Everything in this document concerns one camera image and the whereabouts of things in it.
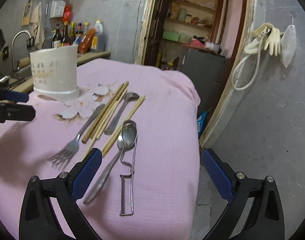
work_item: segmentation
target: chopstick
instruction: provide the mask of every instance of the chopstick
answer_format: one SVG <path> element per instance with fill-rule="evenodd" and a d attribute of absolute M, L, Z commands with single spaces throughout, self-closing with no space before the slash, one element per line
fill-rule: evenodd
<path fill-rule="evenodd" d="M 84 158 L 87 156 L 87 154 L 90 152 L 90 150 L 93 148 L 94 143 L 96 142 L 96 140 L 99 140 L 100 137 L 103 134 L 103 131 L 105 130 L 105 128 L 107 127 L 110 119 L 112 118 L 114 112 L 116 111 L 118 105 L 120 104 L 121 100 L 123 99 L 124 95 L 127 93 L 127 90 L 125 90 L 120 98 L 118 99 L 118 101 L 116 101 L 114 103 L 114 105 L 112 106 L 112 108 L 106 113 L 106 115 L 100 120 L 100 125 L 97 128 L 94 136 L 92 137 L 91 143 L 89 144 L 89 146 L 87 147 L 87 150 L 85 152 Z"/>
<path fill-rule="evenodd" d="M 111 99 L 109 100 L 109 102 L 105 105 L 104 109 L 100 112 L 100 114 L 97 116 L 97 118 L 94 120 L 94 122 L 92 123 L 92 125 L 89 127 L 88 131 L 86 132 L 86 134 L 84 135 L 84 137 L 82 138 L 82 143 L 86 144 L 92 134 L 92 132 L 94 131 L 94 129 L 97 127 L 98 123 L 100 122 L 101 118 L 103 117 L 103 115 L 105 114 L 105 112 L 107 111 L 108 107 L 111 105 L 111 103 L 114 101 L 114 99 L 117 97 L 117 95 L 119 94 L 119 92 L 123 89 L 123 87 L 126 85 L 126 87 L 128 86 L 129 82 L 126 82 L 126 84 L 122 83 L 121 86 L 118 88 L 118 90 L 116 91 L 116 93 L 111 97 Z"/>
<path fill-rule="evenodd" d="M 106 145 L 102 148 L 102 157 L 105 157 L 106 154 L 109 152 L 111 147 L 116 142 L 119 134 L 121 133 L 123 123 L 129 119 L 132 118 L 134 113 L 137 111 L 137 109 L 142 105 L 142 103 L 145 101 L 146 96 L 140 97 L 137 101 L 137 103 L 134 105 L 133 109 L 130 111 L 130 113 L 127 115 L 127 117 L 124 119 L 124 121 L 118 126 L 118 128 L 114 131 L 112 134 L 110 140 L 106 143 Z"/>
<path fill-rule="evenodd" d="M 121 97 L 121 95 L 123 94 L 123 92 L 127 89 L 129 85 L 129 82 L 126 82 L 122 88 L 119 90 L 119 92 L 113 97 L 113 100 L 111 101 L 110 105 L 107 107 L 106 112 L 105 112 L 105 116 L 108 115 L 109 110 L 112 108 L 113 104 L 118 101 Z M 96 131 L 98 130 L 98 128 L 101 126 L 101 123 L 98 122 L 96 127 L 94 128 L 94 130 L 92 131 L 90 137 L 91 139 L 94 137 L 94 134 L 96 133 Z"/>

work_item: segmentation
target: white hose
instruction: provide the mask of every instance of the white hose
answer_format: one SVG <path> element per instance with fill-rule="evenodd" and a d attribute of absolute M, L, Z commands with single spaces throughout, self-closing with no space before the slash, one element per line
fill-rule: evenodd
<path fill-rule="evenodd" d="M 261 49 L 262 49 L 262 42 L 263 42 L 263 38 L 260 39 L 260 42 L 259 42 L 259 48 L 258 48 L 258 53 L 257 53 L 257 64 L 256 64 L 256 70 L 254 72 L 254 76 L 252 77 L 252 79 L 250 80 L 250 82 L 245 85 L 244 87 L 241 87 L 241 88 L 238 88 L 236 87 L 237 83 L 238 83 L 238 78 L 236 79 L 236 83 L 234 82 L 234 77 L 236 75 L 236 72 L 237 70 L 241 67 L 241 65 L 251 56 L 251 55 L 247 55 L 246 57 L 244 57 L 240 62 L 239 64 L 235 67 L 234 71 L 232 72 L 232 75 L 231 75 L 231 85 L 233 87 L 234 90 L 237 90 L 237 91 L 242 91 L 242 90 L 245 90 L 247 89 L 248 87 L 250 87 L 252 85 L 252 83 L 254 82 L 254 80 L 256 79 L 257 77 L 257 74 L 258 74 L 258 70 L 259 70 L 259 65 L 260 65 L 260 56 L 261 56 Z"/>

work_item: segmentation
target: screw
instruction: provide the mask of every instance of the screw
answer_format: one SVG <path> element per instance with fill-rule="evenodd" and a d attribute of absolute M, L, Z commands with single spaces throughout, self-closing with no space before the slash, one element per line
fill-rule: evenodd
<path fill-rule="evenodd" d="M 64 179 L 67 176 L 68 176 L 68 172 L 66 172 L 66 171 L 63 171 L 59 174 L 59 178 L 62 178 L 62 179 Z"/>
<path fill-rule="evenodd" d="M 30 181 L 31 182 L 34 182 L 34 181 L 36 181 L 38 179 L 38 177 L 35 175 L 35 176 L 32 176 L 31 178 L 30 178 Z"/>
<path fill-rule="evenodd" d="M 273 181 L 274 181 L 274 179 L 273 179 L 273 177 L 272 177 L 272 176 L 268 176 L 268 177 L 267 177 L 267 181 L 269 181 L 269 182 L 273 182 Z"/>
<path fill-rule="evenodd" d="M 237 173 L 237 178 L 239 178 L 239 179 L 244 179 L 244 178 L 245 178 L 245 175 L 244 175 L 242 172 L 238 172 L 238 173 Z"/>

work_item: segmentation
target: white plastic basket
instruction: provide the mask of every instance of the white plastic basket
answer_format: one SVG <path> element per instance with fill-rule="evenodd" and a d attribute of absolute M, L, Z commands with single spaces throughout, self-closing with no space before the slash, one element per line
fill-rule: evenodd
<path fill-rule="evenodd" d="M 57 101 L 80 96 L 77 87 L 78 46 L 41 49 L 30 53 L 34 91 Z"/>

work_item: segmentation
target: faucet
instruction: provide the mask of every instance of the faucet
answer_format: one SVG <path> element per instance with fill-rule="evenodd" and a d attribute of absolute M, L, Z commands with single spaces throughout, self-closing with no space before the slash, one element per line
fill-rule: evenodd
<path fill-rule="evenodd" d="M 14 61 L 14 42 L 15 42 L 15 40 L 17 39 L 17 37 L 18 37 L 21 33 L 26 33 L 26 34 L 29 36 L 29 39 L 32 38 L 31 33 L 30 33 L 29 31 L 27 31 L 27 30 L 24 30 L 24 31 L 18 32 L 18 33 L 16 34 L 16 36 L 14 37 L 13 42 L 11 43 L 11 58 L 12 58 L 13 75 L 14 75 L 14 76 L 16 75 L 16 71 L 19 70 L 19 68 L 17 68 L 16 70 L 15 70 L 15 68 L 14 68 L 14 66 L 15 66 L 15 61 Z"/>

